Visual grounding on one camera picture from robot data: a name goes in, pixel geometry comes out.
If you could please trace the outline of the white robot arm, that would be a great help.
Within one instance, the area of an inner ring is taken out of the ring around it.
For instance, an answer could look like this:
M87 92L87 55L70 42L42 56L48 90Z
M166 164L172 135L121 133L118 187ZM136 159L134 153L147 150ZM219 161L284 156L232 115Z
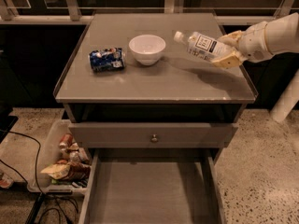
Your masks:
M235 48L238 59L253 63L270 60L282 53L299 52L299 14L262 21L251 25L246 31L235 31L218 38L218 41ZM281 94L272 108L270 116L282 122L299 101L299 71Z

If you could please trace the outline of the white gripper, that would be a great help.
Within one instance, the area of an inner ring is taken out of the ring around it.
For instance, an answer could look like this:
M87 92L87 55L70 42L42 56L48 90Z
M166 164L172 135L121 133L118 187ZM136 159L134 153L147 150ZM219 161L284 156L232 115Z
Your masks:
M219 68L233 68L240 66L246 59L252 63L259 63L270 60L274 55L266 45L265 28L266 21L250 26L246 31L234 31L223 35L218 41L231 47L237 47L239 52L232 52L228 55L215 58L211 62Z

